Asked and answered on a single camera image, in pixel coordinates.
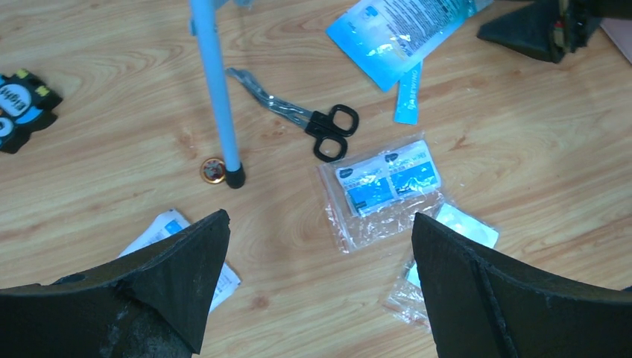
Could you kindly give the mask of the alcohol wipes zip bag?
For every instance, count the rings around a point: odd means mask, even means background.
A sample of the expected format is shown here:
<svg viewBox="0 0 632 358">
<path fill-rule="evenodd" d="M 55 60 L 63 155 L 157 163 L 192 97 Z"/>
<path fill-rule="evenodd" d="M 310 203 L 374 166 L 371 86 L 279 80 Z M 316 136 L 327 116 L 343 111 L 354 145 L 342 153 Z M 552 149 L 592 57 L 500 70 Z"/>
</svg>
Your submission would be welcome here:
<svg viewBox="0 0 632 358">
<path fill-rule="evenodd" d="M 332 237 L 345 254 L 410 230 L 448 201 L 420 131 L 317 168 Z"/>
</svg>

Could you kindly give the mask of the large blue cotton packet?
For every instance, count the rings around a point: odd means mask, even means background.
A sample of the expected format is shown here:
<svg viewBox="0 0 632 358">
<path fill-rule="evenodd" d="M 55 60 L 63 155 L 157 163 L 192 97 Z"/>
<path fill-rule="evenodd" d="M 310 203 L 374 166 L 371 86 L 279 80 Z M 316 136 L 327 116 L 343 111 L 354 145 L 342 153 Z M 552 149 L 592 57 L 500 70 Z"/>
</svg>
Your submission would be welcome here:
<svg viewBox="0 0 632 358">
<path fill-rule="evenodd" d="M 491 1 L 359 1 L 327 29 L 329 38 L 387 92 Z"/>
</svg>

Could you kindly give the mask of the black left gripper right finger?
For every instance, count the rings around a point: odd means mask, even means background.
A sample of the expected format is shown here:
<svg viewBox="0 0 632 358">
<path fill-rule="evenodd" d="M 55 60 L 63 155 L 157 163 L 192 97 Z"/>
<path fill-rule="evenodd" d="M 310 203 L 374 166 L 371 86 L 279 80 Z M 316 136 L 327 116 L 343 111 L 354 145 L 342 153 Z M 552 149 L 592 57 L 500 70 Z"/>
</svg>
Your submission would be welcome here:
<svg viewBox="0 0 632 358">
<path fill-rule="evenodd" d="M 535 268 L 417 214 L 421 233 L 443 231 L 469 275 L 456 308 L 431 318 L 439 357 L 629 357 L 631 291 L 606 289 Z"/>
</svg>

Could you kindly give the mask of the white pad in plastic bag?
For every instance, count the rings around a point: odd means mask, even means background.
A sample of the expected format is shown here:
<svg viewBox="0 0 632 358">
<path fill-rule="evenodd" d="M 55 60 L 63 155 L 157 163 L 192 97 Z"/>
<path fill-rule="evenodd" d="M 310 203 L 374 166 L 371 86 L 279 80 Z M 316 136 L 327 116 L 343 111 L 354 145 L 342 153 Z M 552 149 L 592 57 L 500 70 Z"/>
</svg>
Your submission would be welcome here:
<svg viewBox="0 0 632 358">
<path fill-rule="evenodd" d="M 440 206 L 435 219 L 487 248 L 494 248 L 500 231 L 496 227 L 463 211 L 454 204 Z M 469 275 L 464 271 L 463 258 L 450 247 L 450 238 L 441 230 L 421 233 L 423 247 L 405 261 L 399 277 L 383 305 L 397 318 L 408 324 L 431 330 L 431 318 L 441 309 L 456 308 L 467 293 L 455 289 Z"/>
</svg>

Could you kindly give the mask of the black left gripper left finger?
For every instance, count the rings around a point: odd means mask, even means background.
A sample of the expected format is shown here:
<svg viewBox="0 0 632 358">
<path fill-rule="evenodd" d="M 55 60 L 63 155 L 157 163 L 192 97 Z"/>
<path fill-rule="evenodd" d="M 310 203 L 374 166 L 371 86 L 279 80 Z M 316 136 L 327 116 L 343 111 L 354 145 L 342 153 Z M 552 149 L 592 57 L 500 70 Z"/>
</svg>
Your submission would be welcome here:
<svg viewBox="0 0 632 358">
<path fill-rule="evenodd" d="M 191 357 L 230 240 L 218 210 L 100 266 L 1 291 L 3 357 Z"/>
</svg>

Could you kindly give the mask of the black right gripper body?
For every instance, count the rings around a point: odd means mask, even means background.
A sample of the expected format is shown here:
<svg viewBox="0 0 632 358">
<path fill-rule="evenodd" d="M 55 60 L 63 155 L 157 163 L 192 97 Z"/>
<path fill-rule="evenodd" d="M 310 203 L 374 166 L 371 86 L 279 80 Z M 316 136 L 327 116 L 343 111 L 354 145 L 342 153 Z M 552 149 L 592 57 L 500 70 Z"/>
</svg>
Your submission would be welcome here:
<svg viewBox="0 0 632 358">
<path fill-rule="evenodd" d="M 566 53 L 585 47 L 603 18 L 631 19 L 631 1 L 560 1 L 560 47 Z"/>
</svg>

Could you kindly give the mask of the black handled scissors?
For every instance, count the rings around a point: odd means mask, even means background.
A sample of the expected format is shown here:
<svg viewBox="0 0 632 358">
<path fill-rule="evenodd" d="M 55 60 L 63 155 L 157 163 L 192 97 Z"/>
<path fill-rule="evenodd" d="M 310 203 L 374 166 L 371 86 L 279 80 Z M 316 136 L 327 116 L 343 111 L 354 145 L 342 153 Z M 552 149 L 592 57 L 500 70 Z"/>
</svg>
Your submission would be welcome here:
<svg viewBox="0 0 632 358">
<path fill-rule="evenodd" d="M 254 75 L 245 69 L 229 67 L 225 73 L 235 78 L 262 107 L 294 123 L 302 128 L 306 134 L 313 137 L 315 144 L 312 152 L 316 158 L 325 163 L 331 163 L 346 156 L 347 138 L 352 136 L 359 127 L 359 115 L 354 109 L 345 104 L 335 104 L 328 113 L 307 110 L 267 93 Z M 351 118 L 349 128 L 344 129 L 335 124 L 337 113 L 345 113 Z M 322 151 L 321 147 L 327 140 L 339 144 L 340 149 L 336 155 L 331 156 Z"/>
</svg>

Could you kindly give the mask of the blue bandage strip packet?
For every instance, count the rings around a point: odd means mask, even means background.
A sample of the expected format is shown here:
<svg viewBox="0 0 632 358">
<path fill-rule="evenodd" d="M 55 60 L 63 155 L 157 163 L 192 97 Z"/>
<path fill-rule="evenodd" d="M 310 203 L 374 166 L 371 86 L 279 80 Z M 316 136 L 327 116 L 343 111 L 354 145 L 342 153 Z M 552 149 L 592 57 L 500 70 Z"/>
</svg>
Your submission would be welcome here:
<svg viewBox="0 0 632 358">
<path fill-rule="evenodd" d="M 394 121 L 404 125 L 416 125 L 419 116 L 418 94 L 423 62 L 407 71 L 399 80 Z"/>
</svg>

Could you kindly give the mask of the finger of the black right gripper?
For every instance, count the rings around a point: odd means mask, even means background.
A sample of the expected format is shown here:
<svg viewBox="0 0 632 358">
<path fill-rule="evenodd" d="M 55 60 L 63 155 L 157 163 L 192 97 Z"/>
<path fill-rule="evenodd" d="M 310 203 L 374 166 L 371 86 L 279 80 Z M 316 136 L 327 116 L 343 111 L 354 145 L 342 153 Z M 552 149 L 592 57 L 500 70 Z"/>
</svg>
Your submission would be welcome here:
<svg viewBox="0 0 632 358">
<path fill-rule="evenodd" d="M 483 24 L 477 37 L 535 60 L 559 63 L 565 56 L 553 35 L 559 18 L 557 1 L 535 1 Z"/>
</svg>

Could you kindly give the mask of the small red gold tin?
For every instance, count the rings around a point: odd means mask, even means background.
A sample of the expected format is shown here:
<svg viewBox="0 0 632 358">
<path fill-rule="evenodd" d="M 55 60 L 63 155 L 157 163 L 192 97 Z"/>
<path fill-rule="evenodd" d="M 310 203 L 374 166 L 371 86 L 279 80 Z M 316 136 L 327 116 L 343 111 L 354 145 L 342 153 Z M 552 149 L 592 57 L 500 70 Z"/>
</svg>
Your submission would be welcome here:
<svg viewBox="0 0 632 358">
<path fill-rule="evenodd" d="M 210 157 L 203 161 L 200 166 L 200 176 L 209 184 L 219 184 L 225 181 L 226 167 L 222 159 Z"/>
</svg>

